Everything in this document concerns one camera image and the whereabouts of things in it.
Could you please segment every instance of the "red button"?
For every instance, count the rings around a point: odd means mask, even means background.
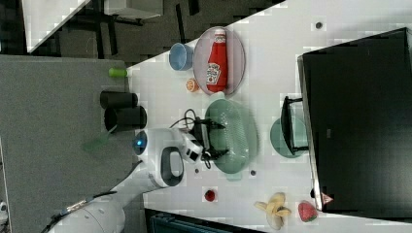
[[[205,199],[209,202],[213,202],[215,200],[215,191],[214,190],[208,190],[205,193]]]

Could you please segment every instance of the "small orange object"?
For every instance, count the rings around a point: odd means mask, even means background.
[[[191,78],[186,82],[186,88],[190,92],[195,92],[199,89],[199,85],[197,84],[197,81],[194,78]]]

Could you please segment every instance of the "red sticker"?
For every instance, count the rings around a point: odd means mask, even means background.
[[[327,196],[326,194],[322,193],[322,202],[324,203],[324,205],[326,205],[327,203],[333,201],[333,198]]]

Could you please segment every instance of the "gray partition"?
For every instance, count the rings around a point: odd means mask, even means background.
[[[63,207],[107,191],[132,168],[133,132],[93,153],[104,132],[99,93],[122,61],[0,56],[0,137],[12,232],[40,232]]]

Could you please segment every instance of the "ketchup label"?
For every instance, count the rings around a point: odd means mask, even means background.
[[[207,84],[216,84],[221,75],[221,66],[216,63],[209,63],[207,68]]]

